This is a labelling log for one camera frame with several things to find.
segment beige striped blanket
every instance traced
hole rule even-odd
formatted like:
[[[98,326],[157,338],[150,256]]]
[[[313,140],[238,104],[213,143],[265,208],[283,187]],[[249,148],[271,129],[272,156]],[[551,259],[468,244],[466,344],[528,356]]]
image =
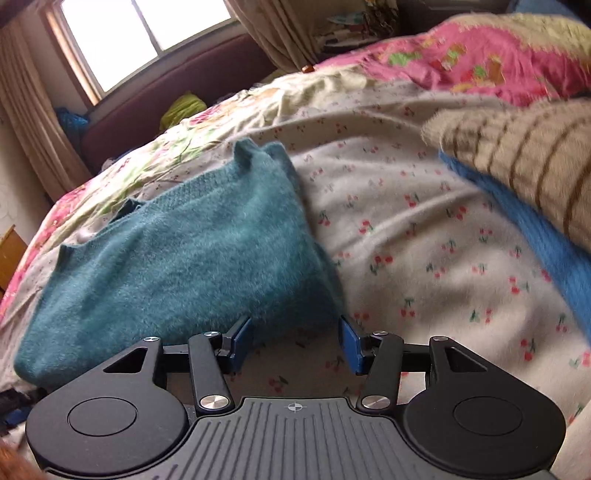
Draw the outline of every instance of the beige striped blanket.
[[[423,140],[488,173],[591,252],[591,100],[441,111]]]

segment ribbed rubber pad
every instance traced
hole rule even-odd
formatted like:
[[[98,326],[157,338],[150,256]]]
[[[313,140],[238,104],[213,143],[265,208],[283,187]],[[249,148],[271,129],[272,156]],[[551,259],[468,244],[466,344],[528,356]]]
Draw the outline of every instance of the ribbed rubber pad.
[[[361,415],[344,398],[246,398],[233,413],[199,420],[172,456],[128,478],[459,479],[417,456],[390,420]]]

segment teal sweater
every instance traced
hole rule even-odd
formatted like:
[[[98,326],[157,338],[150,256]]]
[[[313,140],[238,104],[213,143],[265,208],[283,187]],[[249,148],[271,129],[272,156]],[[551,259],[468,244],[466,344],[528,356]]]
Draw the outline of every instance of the teal sweater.
[[[258,341],[336,321],[340,283],[299,192],[283,146],[246,139],[228,165],[128,200],[93,239],[61,246],[16,372],[58,387],[143,337],[186,343],[242,314]]]

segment beige curtain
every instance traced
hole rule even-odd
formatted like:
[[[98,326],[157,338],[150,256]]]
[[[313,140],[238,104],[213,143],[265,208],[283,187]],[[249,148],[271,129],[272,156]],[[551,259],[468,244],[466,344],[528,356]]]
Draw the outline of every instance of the beige curtain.
[[[90,179],[57,122],[18,19],[0,30],[0,102],[33,170],[54,201]]]
[[[298,0],[225,0],[238,20],[282,70],[317,63],[313,39],[296,16]]]

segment window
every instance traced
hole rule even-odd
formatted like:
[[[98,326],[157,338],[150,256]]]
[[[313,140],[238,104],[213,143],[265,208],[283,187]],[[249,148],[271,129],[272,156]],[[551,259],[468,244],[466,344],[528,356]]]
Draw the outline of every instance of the window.
[[[223,0],[57,0],[49,27],[93,104],[154,60],[230,20]]]

